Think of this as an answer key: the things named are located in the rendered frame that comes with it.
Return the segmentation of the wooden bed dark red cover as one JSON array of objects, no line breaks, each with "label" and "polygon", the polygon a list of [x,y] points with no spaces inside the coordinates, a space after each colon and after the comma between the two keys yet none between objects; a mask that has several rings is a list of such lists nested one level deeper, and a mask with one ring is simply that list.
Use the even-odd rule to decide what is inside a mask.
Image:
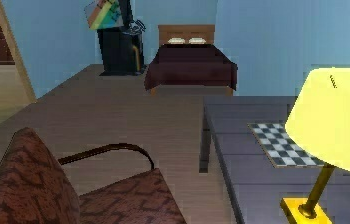
[{"label": "wooden bed dark red cover", "polygon": [[[159,48],[148,65],[144,87],[152,95],[160,85],[223,86],[229,95],[237,87],[238,66],[214,45],[213,24],[159,25]],[[206,44],[189,44],[190,38]],[[168,44],[183,38],[185,44]]]}]

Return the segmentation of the black cabinet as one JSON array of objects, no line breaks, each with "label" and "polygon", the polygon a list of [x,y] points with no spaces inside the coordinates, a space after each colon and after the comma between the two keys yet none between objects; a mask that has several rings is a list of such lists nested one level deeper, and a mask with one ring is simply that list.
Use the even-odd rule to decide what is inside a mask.
[{"label": "black cabinet", "polygon": [[145,25],[133,19],[130,0],[117,0],[120,5],[121,27],[97,31],[104,72],[102,76],[141,75],[146,66],[143,56]]}]

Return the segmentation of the dark grey table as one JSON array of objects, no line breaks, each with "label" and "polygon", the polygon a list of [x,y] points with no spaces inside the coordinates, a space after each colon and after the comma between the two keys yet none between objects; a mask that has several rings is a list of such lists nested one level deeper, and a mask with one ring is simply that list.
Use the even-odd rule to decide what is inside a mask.
[{"label": "dark grey table", "polygon": [[[215,147],[237,224],[288,224],[284,197],[310,193],[318,168],[275,168],[250,132],[250,123],[283,123],[295,99],[287,96],[207,96],[199,171]],[[319,205],[333,224],[350,224],[350,173],[336,169]]]}]

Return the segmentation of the black white checkered board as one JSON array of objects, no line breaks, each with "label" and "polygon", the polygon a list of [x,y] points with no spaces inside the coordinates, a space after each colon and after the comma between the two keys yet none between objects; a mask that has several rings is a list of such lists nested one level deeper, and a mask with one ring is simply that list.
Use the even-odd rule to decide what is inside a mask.
[{"label": "black white checkered board", "polygon": [[280,123],[249,123],[248,128],[275,168],[315,168],[324,162],[300,148]]}]

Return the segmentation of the colourful framed picture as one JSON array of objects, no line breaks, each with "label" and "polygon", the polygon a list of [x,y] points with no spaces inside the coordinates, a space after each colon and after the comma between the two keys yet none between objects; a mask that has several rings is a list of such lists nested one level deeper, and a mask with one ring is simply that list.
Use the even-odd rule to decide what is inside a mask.
[{"label": "colourful framed picture", "polygon": [[118,0],[94,0],[85,7],[85,14],[91,30],[123,26],[122,12]]}]

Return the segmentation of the yellow table lamp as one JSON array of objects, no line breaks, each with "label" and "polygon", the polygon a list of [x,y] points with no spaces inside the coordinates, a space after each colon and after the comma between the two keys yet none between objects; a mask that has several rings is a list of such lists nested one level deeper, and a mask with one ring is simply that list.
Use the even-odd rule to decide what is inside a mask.
[{"label": "yellow table lamp", "polygon": [[350,68],[312,70],[285,123],[289,137],[324,162],[306,198],[283,198],[289,224],[332,224],[319,199],[336,168],[350,172]]}]

